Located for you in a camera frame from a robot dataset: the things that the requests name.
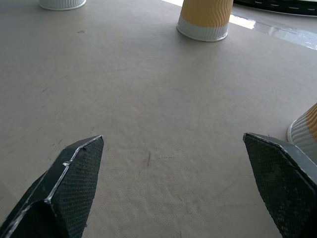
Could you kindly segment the black strip with white dashes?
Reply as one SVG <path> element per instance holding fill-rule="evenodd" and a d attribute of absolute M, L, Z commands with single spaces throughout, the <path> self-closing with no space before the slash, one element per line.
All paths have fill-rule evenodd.
<path fill-rule="evenodd" d="M 317 0 L 233 0 L 233 2 L 261 10 L 317 16 Z"/>

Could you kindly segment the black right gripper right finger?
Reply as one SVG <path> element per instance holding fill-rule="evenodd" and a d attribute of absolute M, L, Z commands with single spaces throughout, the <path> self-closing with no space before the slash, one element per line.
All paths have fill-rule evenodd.
<path fill-rule="evenodd" d="M 283 238 L 317 238 L 317 164 L 291 143 L 243 136 L 256 185 Z"/>

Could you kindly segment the yellow and white paper cup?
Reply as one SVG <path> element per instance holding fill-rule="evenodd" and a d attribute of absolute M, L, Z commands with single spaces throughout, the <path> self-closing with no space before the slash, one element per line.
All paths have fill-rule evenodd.
<path fill-rule="evenodd" d="M 66 11 L 82 7 L 87 0 L 39 0 L 40 7 L 47 10 Z"/>
<path fill-rule="evenodd" d="M 233 0 L 184 0 L 177 30 L 197 41 L 226 38 Z"/>
<path fill-rule="evenodd" d="M 288 127 L 287 141 L 299 147 L 317 165 L 317 103 Z"/>

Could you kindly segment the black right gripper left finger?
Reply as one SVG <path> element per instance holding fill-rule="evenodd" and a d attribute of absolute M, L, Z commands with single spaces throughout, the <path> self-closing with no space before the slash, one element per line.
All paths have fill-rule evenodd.
<path fill-rule="evenodd" d="M 0 226 L 0 238 L 82 238 L 96 193 L 102 135 L 65 147 Z"/>

